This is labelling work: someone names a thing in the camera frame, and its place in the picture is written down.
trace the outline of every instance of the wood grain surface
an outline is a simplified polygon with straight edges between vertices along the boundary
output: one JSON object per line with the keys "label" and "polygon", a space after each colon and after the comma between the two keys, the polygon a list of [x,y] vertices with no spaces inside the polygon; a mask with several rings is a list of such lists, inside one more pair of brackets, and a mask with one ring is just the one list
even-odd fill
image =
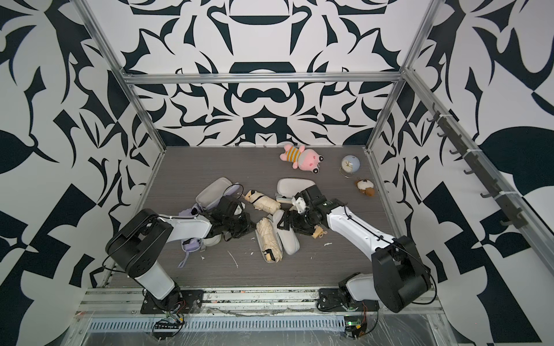
{"label": "wood grain surface", "polygon": [[[314,149],[325,157],[318,174],[292,169],[290,162],[279,159],[279,154],[284,152],[282,148],[169,147],[144,207],[161,214],[177,215],[190,208],[196,195],[220,177],[241,183],[246,191],[255,189],[272,198],[279,179],[304,178],[313,180],[327,198],[347,203],[357,216],[390,233],[379,196],[368,197],[355,187],[357,178],[373,180],[362,147]],[[339,167],[342,158],[349,154],[360,159],[361,168],[354,177],[347,179],[341,175]],[[266,216],[248,203],[246,211],[254,222]],[[297,237],[300,250],[291,256],[284,253],[283,260],[273,264],[263,260],[253,232],[229,242],[222,240],[205,252],[190,254],[182,269],[177,268],[184,258],[178,241],[166,244],[158,261],[181,286],[336,285],[354,272],[371,272],[370,260],[338,233],[329,231],[319,239],[301,234]],[[110,282],[110,287],[137,286],[122,273],[115,273]]]}

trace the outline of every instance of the small plush toy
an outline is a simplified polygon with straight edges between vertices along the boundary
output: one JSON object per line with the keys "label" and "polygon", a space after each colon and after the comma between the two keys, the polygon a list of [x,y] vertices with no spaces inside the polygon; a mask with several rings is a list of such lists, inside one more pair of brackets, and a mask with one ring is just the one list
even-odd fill
{"label": "small plush toy", "polygon": [[367,179],[364,180],[358,180],[356,182],[356,187],[358,190],[360,190],[361,193],[367,196],[373,196],[375,194],[375,190],[373,188],[373,183],[370,182]]}
{"label": "small plush toy", "polygon": [[295,148],[290,144],[285,145],[285,152],[279,156],[283,161],[293,163],[293,168],[300,168],[303,171],[319,172],[319,163],[323,161],[323,156],[312,149],[306,149],[304,146]]}

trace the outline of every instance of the taped bundle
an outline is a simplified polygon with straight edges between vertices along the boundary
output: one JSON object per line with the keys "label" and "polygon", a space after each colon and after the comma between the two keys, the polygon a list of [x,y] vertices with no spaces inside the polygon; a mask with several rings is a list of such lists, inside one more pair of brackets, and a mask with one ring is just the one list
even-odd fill
{"label": "taped bundle", "polygon": [[267,197],[261,192],[257,192],[254,190],[248,191],[246,196],[244,196],[244,199],[254,204],[254,208],[258,210],[263,210],[271,215],[275,214],[277,210],[281,209],[281,203],[277,202],[271,197]]}
{"label": "taped bundle", "polygon": [[268,218],[263,218],[256,224],[256,233],[260,243],[261,253],[266,262],[279,262],[283,259],[283,252],[279,247],[273,225]]}

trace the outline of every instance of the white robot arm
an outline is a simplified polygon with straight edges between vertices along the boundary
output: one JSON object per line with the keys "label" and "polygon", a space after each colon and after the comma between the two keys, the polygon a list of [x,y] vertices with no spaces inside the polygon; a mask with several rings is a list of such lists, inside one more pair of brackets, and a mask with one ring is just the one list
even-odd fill
{"label": "white robot arm", "polygon": [[[428,271],[411,239],[395,239],[379,231],[340,201],[327,200],[316,185],[297,194],[295,199],[306,207],[302,213],[285,213],[286,229],[309,234],[315,225],[326,226],[350,240],[372,261],[373,274],[359,274],[347,281],[352,300],[381,300],[391,311],[398,312],[429,290]],[[235,208],[232,203],[225,206],[225,210],[232,210],[231,214]],[[209,214],[179,217],[144,209],[108,242],[106,252],[158,300],[158,306],[169,311],[175,305],[174,296],[179,289],[157,262],[158,255],[166,242],[208,236],[213,233],[215,223]]]}

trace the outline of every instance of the debris on floor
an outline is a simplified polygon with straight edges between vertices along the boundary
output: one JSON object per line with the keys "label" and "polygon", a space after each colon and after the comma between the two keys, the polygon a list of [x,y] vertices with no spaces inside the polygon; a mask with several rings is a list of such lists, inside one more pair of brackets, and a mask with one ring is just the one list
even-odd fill
{"label": "debris on floor", "polygon": [[239,267],[239,265],[237,264],[237,261],[235,261],[235,257],[233,257],[233,255],[231,255],[231,258],[233,259],[233,261],[235,262],[235,265],[237,266],[237,268]]}

